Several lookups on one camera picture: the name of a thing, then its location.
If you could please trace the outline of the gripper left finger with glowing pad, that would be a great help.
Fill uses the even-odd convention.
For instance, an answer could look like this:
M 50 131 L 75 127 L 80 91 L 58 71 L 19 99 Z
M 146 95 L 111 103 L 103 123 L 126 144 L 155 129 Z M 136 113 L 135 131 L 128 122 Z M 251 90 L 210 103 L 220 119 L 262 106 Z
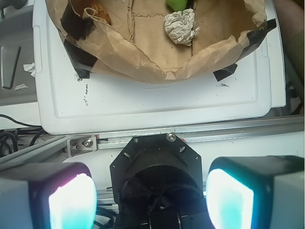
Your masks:
M 96 186 L 83 163 L 0 166 L 2 229 L 91 229 L 96 209 Z

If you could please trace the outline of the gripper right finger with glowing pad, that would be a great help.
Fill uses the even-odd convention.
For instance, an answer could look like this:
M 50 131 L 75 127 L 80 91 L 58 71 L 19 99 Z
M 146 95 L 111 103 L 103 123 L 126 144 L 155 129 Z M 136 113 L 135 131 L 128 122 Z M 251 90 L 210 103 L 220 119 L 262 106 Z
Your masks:
M 206 180 L 206 204 L 216 229 L 303 229 L 305 159 L 218 157 Z

